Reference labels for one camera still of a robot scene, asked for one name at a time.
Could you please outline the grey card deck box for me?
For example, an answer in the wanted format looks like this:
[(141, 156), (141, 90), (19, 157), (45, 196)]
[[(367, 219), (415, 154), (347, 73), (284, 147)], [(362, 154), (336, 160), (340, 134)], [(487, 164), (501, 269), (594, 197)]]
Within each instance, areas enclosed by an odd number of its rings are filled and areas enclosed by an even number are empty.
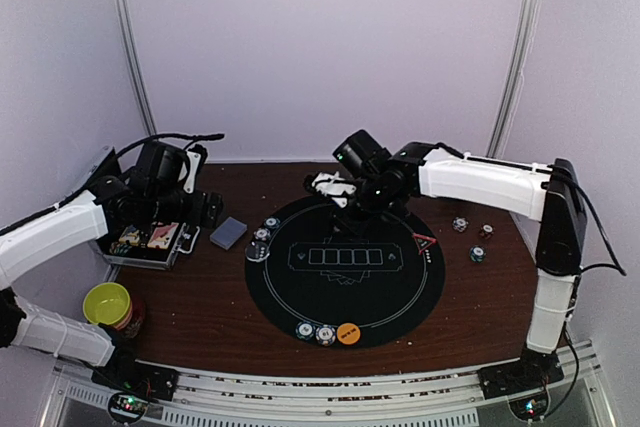
[(229, 250), (247, 231), (247, 225), (233, 217), (226, 218), (209, 236), (210, 242)]

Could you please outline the red triangular all-in marker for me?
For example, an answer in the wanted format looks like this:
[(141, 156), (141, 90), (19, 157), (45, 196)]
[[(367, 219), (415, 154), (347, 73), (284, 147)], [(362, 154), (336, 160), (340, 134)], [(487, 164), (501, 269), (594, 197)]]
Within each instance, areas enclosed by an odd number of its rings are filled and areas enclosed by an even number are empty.
[(417, 246), (418, 254), (425, 254), (433, 245), (437, 244), (437, 239), (428, 235), (414, 233), (412, 238)]

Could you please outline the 10 chips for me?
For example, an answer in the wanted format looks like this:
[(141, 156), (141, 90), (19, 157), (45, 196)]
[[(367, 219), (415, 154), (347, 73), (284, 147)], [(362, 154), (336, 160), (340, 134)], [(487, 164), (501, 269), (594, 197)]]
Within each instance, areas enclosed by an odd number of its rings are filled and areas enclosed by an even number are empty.
[(271, 231), (268, 228), (261, 227), (254, 231), (254, 239), (259, 242), (267, 242), (271, 238)]
[(331, 325), (320, 325), (315, 330), (316, 342), (321, 346), (331, 346), (336, 337), (336, 329)]

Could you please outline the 50 chips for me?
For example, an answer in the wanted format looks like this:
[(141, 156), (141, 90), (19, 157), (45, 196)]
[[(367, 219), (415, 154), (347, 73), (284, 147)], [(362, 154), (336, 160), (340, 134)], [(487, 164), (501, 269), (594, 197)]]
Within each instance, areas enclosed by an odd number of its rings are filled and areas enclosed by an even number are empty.
[(270, 230), (275, 230), (279, 227), (280, 220), (276, 217), (268, 217), (264, 220), (264, 227)]
[(300, 340), (310, 340), (315, 337), (315, 326), (309, 322), (299, 322), (295, 328), (295, 336)]

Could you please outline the blue white 10 chip stack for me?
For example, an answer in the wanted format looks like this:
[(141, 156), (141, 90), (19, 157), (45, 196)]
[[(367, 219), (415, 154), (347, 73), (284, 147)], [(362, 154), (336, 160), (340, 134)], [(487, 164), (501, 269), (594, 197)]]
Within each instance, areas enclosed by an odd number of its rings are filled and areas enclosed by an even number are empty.
[(469, 220), (465, 217), (455, 217), (452, 221), (452, 228), (459, 233), (465, 232), (469, 225)]

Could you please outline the orange big blind button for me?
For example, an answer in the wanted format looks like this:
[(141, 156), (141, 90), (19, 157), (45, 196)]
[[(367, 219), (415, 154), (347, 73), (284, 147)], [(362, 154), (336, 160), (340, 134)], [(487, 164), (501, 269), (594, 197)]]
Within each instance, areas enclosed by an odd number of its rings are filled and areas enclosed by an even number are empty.
[(342, 345), (353, 346), (361, 339), (361, 329), (352, 322), (340, 324), (336, 329), (336, 340)]

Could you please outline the green blue 50 chip stack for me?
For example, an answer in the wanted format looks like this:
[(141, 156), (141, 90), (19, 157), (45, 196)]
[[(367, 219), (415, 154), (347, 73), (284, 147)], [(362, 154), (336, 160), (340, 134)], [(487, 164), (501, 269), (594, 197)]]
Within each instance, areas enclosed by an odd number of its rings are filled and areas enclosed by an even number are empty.
[(487, 251), (483, 246), (475, 245), (469, 251), (469, 258), (474, 263), (482, 263), (487, 255)]

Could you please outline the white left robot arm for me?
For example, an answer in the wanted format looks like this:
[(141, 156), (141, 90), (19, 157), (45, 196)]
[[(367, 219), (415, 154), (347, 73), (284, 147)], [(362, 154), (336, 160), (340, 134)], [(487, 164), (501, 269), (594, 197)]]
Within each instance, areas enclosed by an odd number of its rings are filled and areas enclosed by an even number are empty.
[[(89, 170), (108, 137), (78, 142), (21, 140), (1, 143), (1, 224), (3, 226), (56, 202)], [(335, 172), (338, 164), (319, 162), (207, 164), (200, 177), (204, 188), (220, 192), (223, 215), (252, 225), (260, 216), (303, 193), (306, 174)], [(74, 319), (82, 317), (81, 290), (106, 273), (107, 264), (85, 243), (54, 257), (24, 274), (14, 285), (18, 294), (49, 310)]]

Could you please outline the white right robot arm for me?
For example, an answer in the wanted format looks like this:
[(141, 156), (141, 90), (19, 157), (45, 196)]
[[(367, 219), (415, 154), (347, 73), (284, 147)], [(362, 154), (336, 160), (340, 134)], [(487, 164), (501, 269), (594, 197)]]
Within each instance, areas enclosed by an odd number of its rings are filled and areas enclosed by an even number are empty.
[(412, 197), (464, 201), (510, 215), (537, 269), (531, 322), (512, 377), (526, 389), (548, 377), (582, 270), (587, 214), (573, 165), (479, 157), (442, 142), (410, 142), (390, 153), (365, 130), (350, 135), (333, 156), (349, 175), (311, 174), (304, 186), (337, 205), (342, 231), (360, 235), (371, 219), (404, 210)]

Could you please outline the round black poker mat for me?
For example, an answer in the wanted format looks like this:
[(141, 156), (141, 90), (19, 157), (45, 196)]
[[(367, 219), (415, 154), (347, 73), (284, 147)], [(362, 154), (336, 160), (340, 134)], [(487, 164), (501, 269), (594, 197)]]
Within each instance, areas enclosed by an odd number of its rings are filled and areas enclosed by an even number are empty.
[(299, 322), (315, 329), (352, 322), (361, 329), (357, 348), (405, 336), (431, 314), (444, 290), (439, 244), (419, 255), (412, 238), (434, 233), (411, 214), (399, 224), (376, 218), (362, 237), (345, 237), (332, 229), (336, 209), (330, 200), (304, 197), (268, 216), (280, 220), (269, 229), (269, 257), (261, 263), (245, 258), (254, 303), (291, 337)]

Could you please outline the aluminium poker case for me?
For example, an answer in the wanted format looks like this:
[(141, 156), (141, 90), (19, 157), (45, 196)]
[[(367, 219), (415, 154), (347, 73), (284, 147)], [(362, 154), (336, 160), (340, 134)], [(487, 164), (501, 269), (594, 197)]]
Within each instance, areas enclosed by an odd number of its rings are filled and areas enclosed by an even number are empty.
[(188, 256), (201, 228), (186, 223), (154, 222), (143, 228), (130, 225), (96, 241), (97, 250), (115, 266), (169, 271), (180, 255)]

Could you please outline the yellow-green bowl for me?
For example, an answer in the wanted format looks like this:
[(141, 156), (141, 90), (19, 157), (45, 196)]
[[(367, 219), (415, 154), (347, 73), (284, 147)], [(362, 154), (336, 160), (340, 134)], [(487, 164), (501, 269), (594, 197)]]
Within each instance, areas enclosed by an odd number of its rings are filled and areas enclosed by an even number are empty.
[(83, 300), (83, 314), (93, 324), (121, 330), (132, 317), (132, 300), (127, 289), (115, 282), (93, 287)]

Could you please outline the aluminium frame post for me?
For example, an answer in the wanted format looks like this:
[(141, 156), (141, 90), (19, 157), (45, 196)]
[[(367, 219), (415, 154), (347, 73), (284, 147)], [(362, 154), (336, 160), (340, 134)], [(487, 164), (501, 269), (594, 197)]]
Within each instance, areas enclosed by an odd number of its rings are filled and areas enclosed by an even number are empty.
[(143, 72), (136, 48), (128, 0), (113, 1), (124, 49), (125, 61), (134, 93), (135, 104), (141, 116), (145, 133), (147, 135), (156, 134), (157, 127), (149, 104)]
[(524, 86), (524, 69), (533, 44), (541, 0), (521, 0), (514, 45), (486, 155), (501, 157), (515, 120)]

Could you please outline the left aluminium frame post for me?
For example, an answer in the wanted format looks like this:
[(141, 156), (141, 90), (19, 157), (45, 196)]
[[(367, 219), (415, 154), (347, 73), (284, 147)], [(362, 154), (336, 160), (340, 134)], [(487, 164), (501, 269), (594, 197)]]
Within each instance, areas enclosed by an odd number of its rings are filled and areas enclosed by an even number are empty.
[(125, 61), (134, 93), (135, 104), (141, 116), (145, 133), (147, 135), (156, 134), (157, 127), (149, 104), (143, 72), (136, 48), (128, 0), (113, 1), (124, 49)]

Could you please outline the aluminium front rail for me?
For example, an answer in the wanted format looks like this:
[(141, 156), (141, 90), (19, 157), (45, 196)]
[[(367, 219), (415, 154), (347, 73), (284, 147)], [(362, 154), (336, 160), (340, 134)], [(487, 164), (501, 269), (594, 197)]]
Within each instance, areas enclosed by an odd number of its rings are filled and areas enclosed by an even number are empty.
[(548, 395), (543, 426), (616, 426), (589, 342), (558, 351), (564, 377), (489, 398), (479, 367), (368, 377), (274, 377), (180, 368), (174, 396), (138, 426), (527, 426), (525, 406)]

